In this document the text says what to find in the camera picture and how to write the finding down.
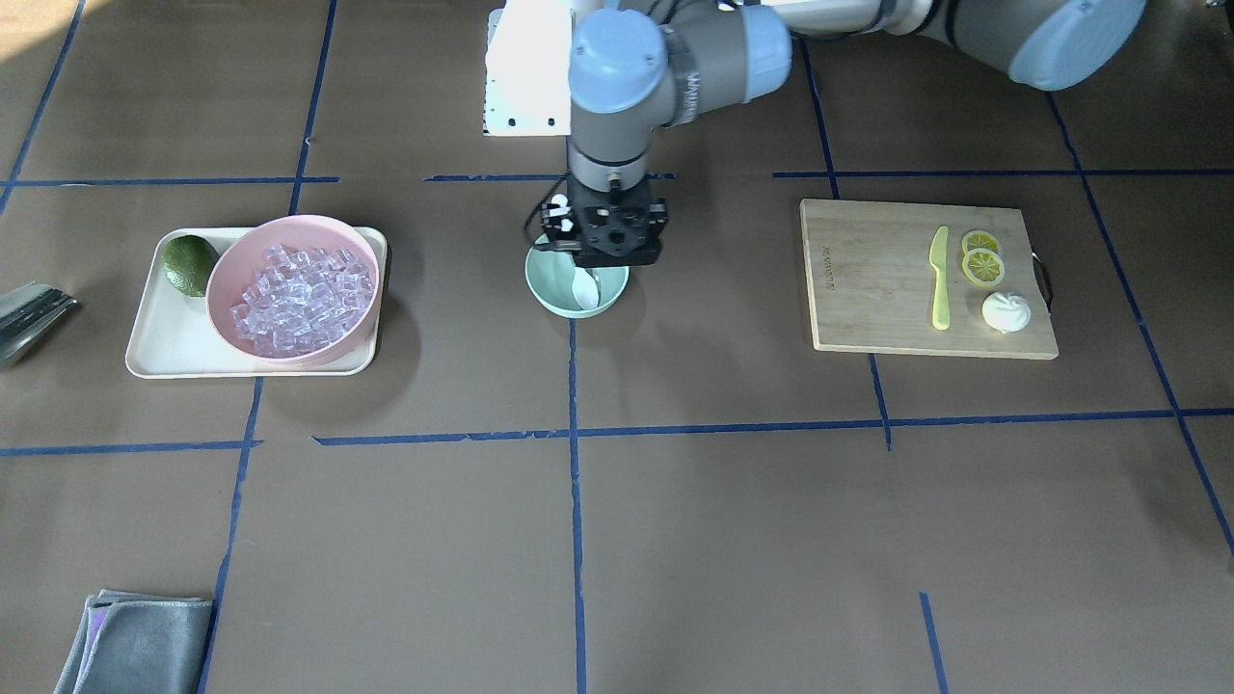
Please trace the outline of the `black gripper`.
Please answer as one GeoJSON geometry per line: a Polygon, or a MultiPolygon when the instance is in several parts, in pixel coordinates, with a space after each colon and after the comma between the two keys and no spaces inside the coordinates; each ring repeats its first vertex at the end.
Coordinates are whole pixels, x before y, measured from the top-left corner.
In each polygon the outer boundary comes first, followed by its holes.
{"type": "Polygon", "coordinates": [[[574,228],[570,238],[578,267],[612,268],[652,265],[664,249],[661,233],[668,226],[668,203],[656,198],[652,180],[643,177],[629,189],[605,186],[594,190],[578,177],[566,177],[566,198],[574,228]]]}

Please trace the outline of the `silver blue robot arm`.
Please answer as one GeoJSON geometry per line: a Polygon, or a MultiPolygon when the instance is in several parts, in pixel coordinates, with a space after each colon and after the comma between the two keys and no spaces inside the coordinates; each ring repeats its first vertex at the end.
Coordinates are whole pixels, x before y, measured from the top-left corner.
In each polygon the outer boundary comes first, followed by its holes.
{"type": "Polygon", "coordinates": [[[565,203],[529,215],[539,252],[585,269],[652,265],[668,203],[652,193],[658,127],[779,91],[793,40],[921,35],[1058,93],[1099,70],[1125,44],[1144,1],[669,1],[587,14],[566,70],[573,123],[565,203]]]}

